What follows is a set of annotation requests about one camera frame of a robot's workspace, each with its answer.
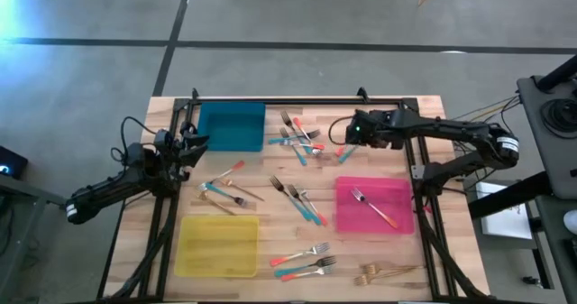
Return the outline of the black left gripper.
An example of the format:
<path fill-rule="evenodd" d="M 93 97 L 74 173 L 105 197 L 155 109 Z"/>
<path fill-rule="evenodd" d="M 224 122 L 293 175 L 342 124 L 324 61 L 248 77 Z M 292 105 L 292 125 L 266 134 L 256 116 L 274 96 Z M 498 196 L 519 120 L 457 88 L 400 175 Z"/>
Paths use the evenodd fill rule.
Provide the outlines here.
<path fill-rule="evenodd" d="M 189 180 L 190 173 L 186 167 L 195 167 L 208 149 L 208 135 L 198 135 L 196 127 L 190 121 L 184 121 L 180 126 L 180 138 L 174 136 L 174 155 L 166 157 L 170 174 L 178 180 Z"/>

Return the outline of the teal handled black fork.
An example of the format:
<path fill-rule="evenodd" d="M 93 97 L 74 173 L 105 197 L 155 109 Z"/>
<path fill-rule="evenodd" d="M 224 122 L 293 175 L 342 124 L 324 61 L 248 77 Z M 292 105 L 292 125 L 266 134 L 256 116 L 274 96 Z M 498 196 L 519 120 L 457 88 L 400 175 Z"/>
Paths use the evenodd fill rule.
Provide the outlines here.
<path fill-rule="evenodd" d="M 347 161 L 347 159 L 356 151 L 356 149 L 358 148 L 358 145 L 345 145 L 346 146 L 346 150 L 343 153 L 342 156 L 338 157 L 338 161 L 340 163 L 344 163 Z"/>
<path fill-rule="evenodd" d="M 285 146 L 290 146 L 292 148 L 292 150 L 294 151 L 294 153 L 296 154 L 299 162 L 301 163 L 302 166 L 307 166 L 307 160 L 300 154 L 300 152 L 297 149 L 297 146 L 292 142 L 292 140 L 289 138 L 289 134 L 286 131 L 285 128 L 280 128 L 279 129 L 280 134 L 283 138 L 283 140 L 280 142 L 280 144 L 285 145 Z"/>
<path fill-rule="evenodd" d="M 303 218 L 306 219 L 306 221 L 312 220 L 312 217 L 310 216 L 309 212 L 306 209 L 302 208 L 297 203 L 297 201 L 292 196 L 289 195 L 289 193 L 285 190 L 284 185 L 278 180 L 276 176 L 271 176 L 270 182 L 278 192 L 284 194 L 288 198 L 288 200 L 294 205 L 294 207 L 300 212 L 300 214 L 303 216 Z"/>
<path fill-rule="evenodd" d="M 280 115 L 284 125 L 287 126 L 293 132 L 293 134 L 289 134 L 285 128 L 282 128 L 280 130 L 281 135 L 285 138 L 292 137 L 293 139 L 298 140 L 300 143 L 303 143 L 304 144 L 303 148 L 305 149 L 305 152 L 307 154 L 312 154 L 314 149 L 310 147 L 309 139 L 305 135 L 300 134 L 298 132 L 298 130 L 293 125 L 292 120 L 289 118 L 288 113 L 286 111 L 282 111 Z"/>
<path fill-rule="evenodd" d="M 224 196 L 226 198 L 231 199 L 235 204 L 237 204 L 239 207 L 245 207 L 247 205 L 247 201 L 244 198 L 240 198 L 240 197 L 236 197 L 236 196 L 232 196 L 229 193 L 215 187 L 214 185 L 212 185 L 211 183 L 205 183 L 204 184 L 204 188 L 215 192 L 221 196 Z"/>
<path fill-rule="evenodd" d="M 326 267 L 332 264 L 336 263 L 336 259 L 334 256 L 326 256 L 323 257 L 321 259 L 318 259 L 316 262 L 314 263 L 310 263 L 304 266 L 299 266 L 299 267 L 295 267 L 295 268 L 288 268 L 288 269 L 283 269 L 283 270 L 277 270 L 274 272 L 274 276 L 275 277 L 281 277 L 287 274 L 291 274 L 293 272 L 300 272 L 305 270 L 306 268 L 310 268 L 310 267 L 317 267 L 317 268 L 322 268 L 322 267 Z"/>
<path fill-rule="evenodd" d="M 307 136 L 310 139 L 316 138 L 317 136 L 319 136 L 321 134 L 321 131 L 319 129 L 314 130 L 312 132 L 307 132 Z M 290 139 L 305 139 L 305 135 L 300 134 L 300 135 L 295 135 L 295 136 L 290 136 L 290 137 L 280 137 L 280 138 L 270 138 L 268 140 L 268 144 L 274 144 L 274 143 L 281 143 L 285 140 L 290 140 Z"/>
<path fill-rule="evenodd" d="M 303 198 L 300 196 L 300 194 L 298 193 L 297 189 L 292 185 L 292 184 L 288 184 L 288 191 L 291 194 L 291 196 L 293 198 L 295 198 L 301 205 L 302 207 L 306 210 L 306 212 L 309 214 L 309 216 L 312 218 L 312 220 L 318 225 L 322 225 L 321 220 L 314 214 L 313 211 L 311 211 L 304 203 Z"/>

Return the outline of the blue plastic bin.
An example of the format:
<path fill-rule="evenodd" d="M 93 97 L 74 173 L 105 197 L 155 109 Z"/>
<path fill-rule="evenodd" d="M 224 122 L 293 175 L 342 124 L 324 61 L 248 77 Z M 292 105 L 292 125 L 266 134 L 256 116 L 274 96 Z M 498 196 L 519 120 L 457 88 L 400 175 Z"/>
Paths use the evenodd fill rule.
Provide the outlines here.
<path fill-rule="evenodd" d="M 266 106 L 254 102 L 204 103 L 197 130 L 208 135 L 210 152 L 261 152 Z"/>

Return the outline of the pink plastic bin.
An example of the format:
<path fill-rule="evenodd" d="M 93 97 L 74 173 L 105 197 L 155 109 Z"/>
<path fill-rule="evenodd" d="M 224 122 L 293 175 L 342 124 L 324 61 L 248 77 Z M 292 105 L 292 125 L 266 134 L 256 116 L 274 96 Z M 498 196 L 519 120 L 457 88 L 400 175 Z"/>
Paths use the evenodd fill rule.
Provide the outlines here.
<path fill-rule="evenodd" d="M 358 189 L 366 200 L 394 220 L 391 226 L 369 205 L 358 201 Z M 407 180 L 341 176 L 335 182 L 334 223 L 337 233 L 412 235 L 415 232 L 411 187 Z"/>

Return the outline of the yellow plastic bin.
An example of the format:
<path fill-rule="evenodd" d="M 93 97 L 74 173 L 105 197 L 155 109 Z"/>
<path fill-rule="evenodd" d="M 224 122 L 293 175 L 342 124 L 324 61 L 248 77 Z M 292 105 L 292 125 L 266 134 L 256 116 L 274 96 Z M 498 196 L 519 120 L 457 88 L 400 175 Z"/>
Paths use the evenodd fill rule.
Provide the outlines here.
<path fill-rule="evenodd" d="M 186 216 L 181 220 L 174 274 L 198 278 L 251 278 L 259 251 L 256 216 Z"/>

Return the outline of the white cardboard box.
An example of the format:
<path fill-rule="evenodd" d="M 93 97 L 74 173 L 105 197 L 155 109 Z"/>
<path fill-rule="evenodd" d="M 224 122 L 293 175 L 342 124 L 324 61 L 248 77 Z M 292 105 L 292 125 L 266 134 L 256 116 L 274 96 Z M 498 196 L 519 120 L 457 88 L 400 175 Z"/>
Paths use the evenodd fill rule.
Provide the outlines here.
<path fill-rule="evenodd" d="M 515 205 L 496 214 L 483 217 L 481 219 L 481 231 L 484 235 L 490 236 L 533 239 L 525 204 Z"/>

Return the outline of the grey equipment cart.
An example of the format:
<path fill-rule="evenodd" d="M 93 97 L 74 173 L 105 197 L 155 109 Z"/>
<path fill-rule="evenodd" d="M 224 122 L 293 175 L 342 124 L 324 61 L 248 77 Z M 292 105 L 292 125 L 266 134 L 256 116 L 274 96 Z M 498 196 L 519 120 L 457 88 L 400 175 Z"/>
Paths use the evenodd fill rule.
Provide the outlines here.
<path fill-rule="evenodd" d="M 534 200 L 568 304 L 577 304 L 577 54 L 517 91 L 544 170 L 469 204 L 473 219 Z"/>

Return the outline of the grey metal stand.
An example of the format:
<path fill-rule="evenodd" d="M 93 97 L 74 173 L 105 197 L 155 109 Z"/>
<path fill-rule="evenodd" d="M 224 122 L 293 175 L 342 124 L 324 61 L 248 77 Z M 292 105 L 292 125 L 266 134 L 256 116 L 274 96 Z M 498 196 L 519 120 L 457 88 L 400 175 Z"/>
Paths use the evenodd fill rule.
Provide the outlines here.
<path fill-rule="evenodd" d="M 6 232 L 0 236 L 0 304 L 8 302 L 29 251 L 29 242 L 36 231 L 44 208 L 48 204 L 63 207 L 66 199 L 43 189 L 37 189 L 21 180 L 0 175 L 0 196 L 8 199 Z"/>

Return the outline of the black device with blue light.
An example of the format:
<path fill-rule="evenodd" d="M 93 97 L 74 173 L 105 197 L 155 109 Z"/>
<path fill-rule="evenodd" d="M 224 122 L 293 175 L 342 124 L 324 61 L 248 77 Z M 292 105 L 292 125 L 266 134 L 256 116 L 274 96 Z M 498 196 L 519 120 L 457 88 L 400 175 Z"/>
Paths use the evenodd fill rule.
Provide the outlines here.
<path fill-rule="evenodd" d="M 28 164 L 22 155 L 0 146 L 0 174 L 19 180 Z"/>

